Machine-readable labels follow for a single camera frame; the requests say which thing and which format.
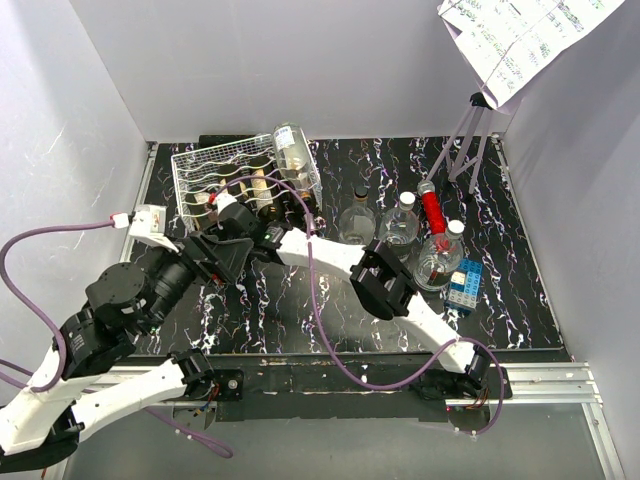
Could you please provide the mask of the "olive green wine bottle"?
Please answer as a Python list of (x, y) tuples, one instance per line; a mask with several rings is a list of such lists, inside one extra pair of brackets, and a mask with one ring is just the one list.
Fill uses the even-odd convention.
[(217, 208), (209, 202), (207, 191), (187, 193), (185, 196), (186, 220), (193, 231), (205, 231), (217, 222)]

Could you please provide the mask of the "dark wine bottle neck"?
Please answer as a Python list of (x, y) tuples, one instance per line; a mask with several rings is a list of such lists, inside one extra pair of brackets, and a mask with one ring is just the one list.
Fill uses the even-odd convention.
[[(249, 167), (241, 167), (236, 164), (224, 164), (218, 169), (218, 183), (219, 187), (228, 185), (231, 181), (248, 176), (252, 173)], [(253, 188), (250, 180), (238, 181), (237, 183), (229, 186), (224, 191), (233, 195), (237, 199), (237, 203), (247, 207), (252, 213), (257, 212), (256, 202), (254, 201)]]

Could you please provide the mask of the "dark green wine bottle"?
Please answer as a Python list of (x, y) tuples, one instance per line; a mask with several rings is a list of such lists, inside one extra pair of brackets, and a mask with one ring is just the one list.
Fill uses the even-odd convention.
[(258, 156), (249, 162), (252, 176), (261, 176), (261, 179), (251, 179), (252, 195), (255, 199), (255, 207), (258, 216), (267, 221), (282, 220), (284, 210), (280, 199), (277, 198), (279, 191), (277, 184), (264, 180), (273, 172), (273, 164), (268, 156)]

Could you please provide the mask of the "clear round glass bottle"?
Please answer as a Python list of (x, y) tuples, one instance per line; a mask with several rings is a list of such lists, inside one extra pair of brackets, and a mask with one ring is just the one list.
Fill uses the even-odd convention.
[(316, 161), (302, 128), (291, 122), (277, 125), (272, 134), (277, 168), (303, 199), (319, 205), (322, 187)]

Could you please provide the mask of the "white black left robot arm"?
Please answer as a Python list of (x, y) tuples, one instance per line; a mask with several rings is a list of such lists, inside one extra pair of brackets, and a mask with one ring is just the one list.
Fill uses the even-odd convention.
[(215, 371), (197, 348), (173, 352), (130, 381), (87, 389), (133, 354), (134, 336), (159, 327), (194, 282), (236, 282), (253, 246), (196, 233), (177, 250), (154, 247), (137, 262), (107, 268), (87, 287), (83, 308), (56, 330), (30, 384), (2, 407), (2, 472), (52, 466), (103, 426), (157, 402), (241, 399), (243, 374)]

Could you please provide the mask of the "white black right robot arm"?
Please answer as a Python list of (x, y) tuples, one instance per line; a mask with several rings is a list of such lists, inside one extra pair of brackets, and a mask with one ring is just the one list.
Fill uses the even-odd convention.
[(361, 306), (372, 316), (394, 321), (412, 333), (433, 354), (419, 370), (404, 380), (387, 385), (370, 384), (351, 373), (338, 358), (324, 331), (320, 314), (313, 315), (329, 355), (350, 380), (372, 391), (404, 387), (438, 362), (453, 378), (454, 389), (475, 397), (489, 384), (491, 355), (478, 342), (460, 337), (436, 314), (422, 295), (411, 273), (391, 249), (379, 240), (368, 245), (347, 245), (289, 227), (280, 222), (265, 224), (243, 204), (222, 194), (215, 198), (222, 232), (233, 240), (249, 238), (253, 252), (266, 262), (307, 267), (312, 276), (334, 276), (351, 285)]

